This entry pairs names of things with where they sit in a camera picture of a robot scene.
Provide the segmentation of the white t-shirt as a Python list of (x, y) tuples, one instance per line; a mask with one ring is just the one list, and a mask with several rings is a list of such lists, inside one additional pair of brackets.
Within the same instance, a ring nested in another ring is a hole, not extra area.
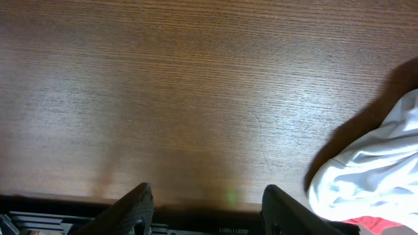
[(308, 202), (331, 221), (370, 216), (417, 230), (417, 91), (405, 94), (382, 124), (328, 160)]

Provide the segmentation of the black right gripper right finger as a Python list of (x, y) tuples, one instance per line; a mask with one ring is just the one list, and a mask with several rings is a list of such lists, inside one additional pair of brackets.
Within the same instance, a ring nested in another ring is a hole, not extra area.
[(276, 185), (265, 188), (261, 215), (268, 235), (344, 235)]

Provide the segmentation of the red t-shirt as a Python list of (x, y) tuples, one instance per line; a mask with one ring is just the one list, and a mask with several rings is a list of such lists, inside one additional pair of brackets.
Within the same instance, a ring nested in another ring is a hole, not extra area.
[(374, 235), (382, 235), (387, 228), (400, 227), (402, 224), (389, 221), (380, 217), (363, 216), (345, 220), (344, 223), (360, 225)]

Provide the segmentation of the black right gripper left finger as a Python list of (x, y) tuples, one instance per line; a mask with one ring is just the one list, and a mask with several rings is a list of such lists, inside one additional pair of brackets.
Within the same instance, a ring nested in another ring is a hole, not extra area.
[(74, 235), (150, 235), (154, 213), (149, 183), (141, 183)]

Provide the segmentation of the black electronic device below table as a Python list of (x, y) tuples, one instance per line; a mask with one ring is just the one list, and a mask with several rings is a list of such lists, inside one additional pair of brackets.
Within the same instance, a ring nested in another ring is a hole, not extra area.
[(260, 213), (224, 211), (118, 211), (106, 204), (1, 197), (2, 234), (358, 234), (356, 225), (330, 223), (283, 204)]

